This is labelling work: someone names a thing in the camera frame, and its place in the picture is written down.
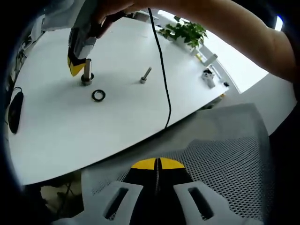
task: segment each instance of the power tool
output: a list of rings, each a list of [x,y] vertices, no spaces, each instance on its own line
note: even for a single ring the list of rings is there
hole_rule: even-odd
[[[125,15],[122,11],[109,15],[104,22],[99,24],[92,19],[97,2],[97,0],[86,0],[84,2],[71,29],[67,64],[72,76],[76,76],[85,66],[86,58],[93,49],[97,38],[102,37],[112,23]]]

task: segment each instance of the black computer mouse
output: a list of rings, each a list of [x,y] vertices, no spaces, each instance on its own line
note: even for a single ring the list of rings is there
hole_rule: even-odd
[[[11,101],[8,110],[8,125],[12,133],[16,134],[19,128],[21,109],[23,104],[24,95],[19,92]]]

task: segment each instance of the screw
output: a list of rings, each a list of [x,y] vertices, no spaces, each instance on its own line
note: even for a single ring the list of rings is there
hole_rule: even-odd
[[[146,83],[147,76],[149,75],[149,73],[151,72],[151,70],[152,70],[152,68],[149,67],[149,69],[147,70],[147,72],[145,73],[145,75],[141,77],[140,83]]]
[[[92,60],[86,59],[83,75],[81,76],[81,82],[84,86],[88,86],[92,83],[92,79],[94,78],[94,75],[91,73],[92,68]]]

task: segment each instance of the rubber washer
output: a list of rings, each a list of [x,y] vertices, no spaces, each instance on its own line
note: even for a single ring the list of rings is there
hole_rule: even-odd
[[[101,94],[102,94],[102,98],[100,98],[100,99],[96,98],[95,95],[96,95],[97,93],[101,93]],[[102,102],[103,99],[104,99],[105,97],[106,97],[105,92],[104,92],[103,90],[100,90],[100,89],[95,90],[95,91],[92,93],[92,99],[93,99],[95,102]]]

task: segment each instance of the white desk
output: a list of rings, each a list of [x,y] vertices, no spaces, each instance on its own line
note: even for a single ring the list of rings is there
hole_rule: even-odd
[[[90,57],[92,85],[67,67],[69,29],[48,32],[28,56],[16,82],[24,92],[20,126],[9,146],[22,184],[52,179],[111,156],[162,130],[168,116],[158,48],[149,24],[117,21]],[[172,103],[169,125],[212,101],[227,88],[209,89],[196,58],[159,37]],[[139,83],[148,67],[147,82]],[[103,89],[101,103],[91,100]]]

